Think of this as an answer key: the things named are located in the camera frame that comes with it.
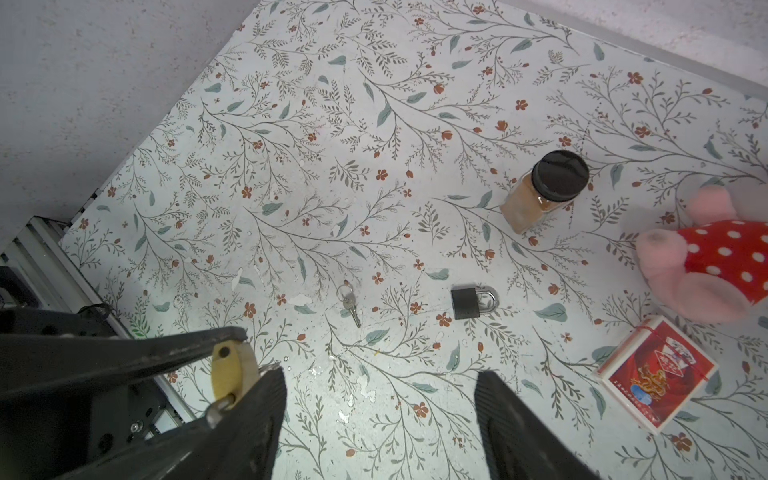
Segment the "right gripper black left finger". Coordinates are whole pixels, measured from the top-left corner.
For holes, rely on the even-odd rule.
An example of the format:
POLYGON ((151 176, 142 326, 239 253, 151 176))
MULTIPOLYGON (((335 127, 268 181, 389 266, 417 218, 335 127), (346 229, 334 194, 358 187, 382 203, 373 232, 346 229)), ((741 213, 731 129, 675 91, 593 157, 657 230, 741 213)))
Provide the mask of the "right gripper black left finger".
POLYGON ((270 479, 286 410, 283 369, 260 380, 212 427, 200 418, 63 474, 63 479, 270 479))

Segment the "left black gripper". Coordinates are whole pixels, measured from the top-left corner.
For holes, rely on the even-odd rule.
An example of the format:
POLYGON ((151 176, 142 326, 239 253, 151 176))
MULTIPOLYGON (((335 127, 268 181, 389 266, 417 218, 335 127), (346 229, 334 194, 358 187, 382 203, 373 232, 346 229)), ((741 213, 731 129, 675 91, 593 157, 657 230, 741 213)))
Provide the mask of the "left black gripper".
POLYGON ((148 378, 212 355, 246 331, 224 327, 119 338, 104 319, 31 308, 1 311, 1 476, 162 479, 207 436, 179 420, 148 378))

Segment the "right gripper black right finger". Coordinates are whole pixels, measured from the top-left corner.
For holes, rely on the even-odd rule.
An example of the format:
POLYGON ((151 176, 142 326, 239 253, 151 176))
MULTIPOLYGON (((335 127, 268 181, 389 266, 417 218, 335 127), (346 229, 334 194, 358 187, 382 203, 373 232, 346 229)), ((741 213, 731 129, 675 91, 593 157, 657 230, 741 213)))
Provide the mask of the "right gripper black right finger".
POLYGON ((475 410, 489 475, 506 479, 596 479, 494 372, 478 374, 475 410))

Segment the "small silver key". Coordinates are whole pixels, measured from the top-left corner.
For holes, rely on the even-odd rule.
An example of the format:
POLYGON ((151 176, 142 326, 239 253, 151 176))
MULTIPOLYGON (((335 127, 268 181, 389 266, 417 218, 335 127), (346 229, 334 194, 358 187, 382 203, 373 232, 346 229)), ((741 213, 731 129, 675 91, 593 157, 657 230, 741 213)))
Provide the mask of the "small silver key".
POLYGON ((342 302, 342 307, 349 313, 357 328, 362 327, 362 322, 357 313, 357 299, 354 289, 348 282, 344 282, 337 288, 337 297, 342 302))

